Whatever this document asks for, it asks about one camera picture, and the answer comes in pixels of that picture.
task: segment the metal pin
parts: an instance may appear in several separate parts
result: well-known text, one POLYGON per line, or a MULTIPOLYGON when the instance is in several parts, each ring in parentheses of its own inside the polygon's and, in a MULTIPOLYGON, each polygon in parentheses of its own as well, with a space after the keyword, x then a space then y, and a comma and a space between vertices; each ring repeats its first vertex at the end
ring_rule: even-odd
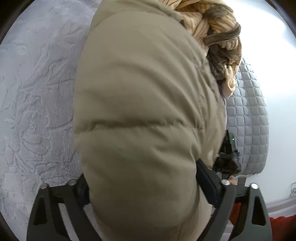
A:
POLYGON ((229 186, 231 183, 230 183, 230 181, 228 181, 228 180, 226 180, 226 179, 222 179, 221 180, 221 183, 223 184, 223 185, 225 185, 225 186, 229 186))
POLYGON ((253 188, 253 189, 258 189, 259 188, 258 184, 256 184, 256 183, 251 183, 250 187, 253 188))
POLYGON ((76 180, 76 179, 71 179, 71 180, 68 182, 68 185, 69 185, 69 186, 74 186, 76 183, 77 183, 77 180, 76 180))
POLYGON ((48 184, 47 183, 42 183, 41 185, 40 185, 40 189, 45 189, 45 188, 47 188, 48 187, 48 184))

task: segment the mattress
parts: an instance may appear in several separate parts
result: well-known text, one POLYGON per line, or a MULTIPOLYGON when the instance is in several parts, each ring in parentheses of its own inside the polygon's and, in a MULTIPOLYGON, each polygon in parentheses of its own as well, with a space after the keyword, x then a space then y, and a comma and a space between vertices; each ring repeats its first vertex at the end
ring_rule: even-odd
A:
MULTIPOLYGON (((72 95, 77 63, 99 3, 100 0, 35 0, 0 45, 0 212, 20 241, 26 240, 30 211, 40 184, 64 185, 81 175, 73 140, 72 95)), ((242 153, 242 173, 246 174, 250 161, 264 163, 264 158, 255 162, 246 158, 247 151, 252 154, 260 147, 252 143, 254 150, 252 146, 245 148, 248 142, 240 139, 242 127, 248 130, 255 125, 249 125, 246 113, 241 125, 236 109, 239 103, 243 110, 252 110, 246 106, 251 99, 244 96, 243 90, 248 88, 244 81, 253 83, 255 77, 250 66, 245 61, 243 64, 237 75, 238 88, 227 100, 227 111, 228 126, 233 128, 242 153)), ((71 240, 78 240, 65 208, 60 208, 71 240)), ((85 211, 99 232, 91 205, 85 211)))
POLYGON ((246 58, 235 77, 236 88, 226 99, 227 129, 234 135, 242 170, 236 176, 262 172, 268 153, 269 124, 266 100, 246 58))

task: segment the white wall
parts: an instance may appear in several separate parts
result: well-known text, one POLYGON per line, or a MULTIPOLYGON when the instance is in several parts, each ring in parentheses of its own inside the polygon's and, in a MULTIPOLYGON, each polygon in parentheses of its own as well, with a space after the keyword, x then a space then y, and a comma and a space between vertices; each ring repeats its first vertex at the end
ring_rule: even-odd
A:
POLYGON ((285 199, 296 182, 296 39, 264 0, 225 1, 242 26, 243 56, 257 75, 269 115, 266 166, 246 185, 257 183, 266 202, 285 199))

